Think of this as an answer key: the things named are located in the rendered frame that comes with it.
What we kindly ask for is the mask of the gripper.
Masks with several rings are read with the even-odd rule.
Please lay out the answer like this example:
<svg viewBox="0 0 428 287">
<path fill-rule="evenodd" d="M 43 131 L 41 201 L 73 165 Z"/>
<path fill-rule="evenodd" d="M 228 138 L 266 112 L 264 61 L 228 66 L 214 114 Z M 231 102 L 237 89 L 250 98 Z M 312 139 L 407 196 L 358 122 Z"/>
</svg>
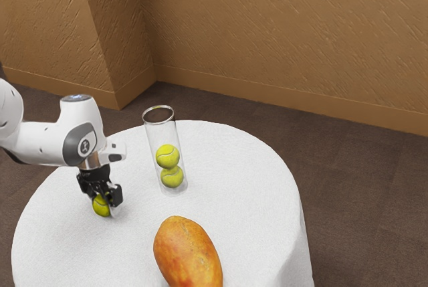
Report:
<svg viewBox="0 0 428 287">
<path fill-rule="evenodd" d="M 120 185 L 110 183 L 110 165 L 104 165 L 97 169 L 80 169 L 77 174 L 78 184 L 82 193 L 90 199 L 95 199 L 98 194 L 106 197 L 110 216 L 117 217 L 123 203 L 122 188 Z"/>
</svg>

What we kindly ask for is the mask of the yellow-green tennis ball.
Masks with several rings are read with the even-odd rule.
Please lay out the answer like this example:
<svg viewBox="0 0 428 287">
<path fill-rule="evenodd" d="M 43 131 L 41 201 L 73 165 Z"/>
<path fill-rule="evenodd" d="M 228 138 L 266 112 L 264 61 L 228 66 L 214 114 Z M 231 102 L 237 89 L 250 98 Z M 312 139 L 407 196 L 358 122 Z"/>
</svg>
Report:
<svg viewBox="0 0 428 287">
<path fill-rule="evenodd" d="M 175 166 L 171 169 L 162 169 L 160 173 L 162 184 L 168 188 L 179 187 L 184 179 L 183 170 L 179 166 Z"/>
<path fill-rule="evenodd" d="M 92 209 L 94 212 L 101 217 L 110 217 L 110 207 L 106 200 L 101 196 L 101 194 L 97 194 L 95 198 L 92 200 Z"/>
<path fill-rule="evenodd" d="M 170 144 L 161 145 L 156 151 L 155 160 L 158 166 L 164 169 L 172 169 L 179 164 L 179 150 Z"/>
</svg>

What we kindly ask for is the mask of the clear plastic tube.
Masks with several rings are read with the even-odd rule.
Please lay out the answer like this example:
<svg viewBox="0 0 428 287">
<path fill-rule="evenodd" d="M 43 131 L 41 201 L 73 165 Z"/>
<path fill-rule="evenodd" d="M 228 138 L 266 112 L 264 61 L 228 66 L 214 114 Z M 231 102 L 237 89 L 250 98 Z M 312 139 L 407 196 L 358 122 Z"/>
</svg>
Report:
<svg viewBox="0 0 428 287">
<path fill-rule="evenodd" d="M 175 112 L 172 107 L 167 105 L 156 105 L 146 109 L 142 114 L 143 124 L 146 130 L 151 156 L 154 161 L 157 179 L 161 191 L 167 196 L 176 196 L 184 193 L 187 190 L 187 177 L 185 172 L 183 154 L 181 152 L 181 145 L 177 133 Z M 170 144 L 175 146 L 180 153 L 180 161 L 177 166 L 182 168 L 184 179 L 181 185 L 177 188 L 165 187 L 161 182 L 162 167 L 158 166 L 155 160 L 157 149 L 161 145 Z"/>
</svg>

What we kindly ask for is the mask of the orange-red mango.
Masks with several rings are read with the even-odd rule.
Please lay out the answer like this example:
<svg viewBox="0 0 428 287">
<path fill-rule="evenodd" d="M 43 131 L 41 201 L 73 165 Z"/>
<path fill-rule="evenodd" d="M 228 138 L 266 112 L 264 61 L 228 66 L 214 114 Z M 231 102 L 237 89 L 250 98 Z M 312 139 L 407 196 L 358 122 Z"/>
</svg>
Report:
<svg viewBox="0 0 428 287">
<path fill-rule="evenodd" d="M 211 238 L 196 222 L 166 218 L 153 242 L 156 264 L 170 287 L 223 287 L 223 270 Z"/>
</svg>

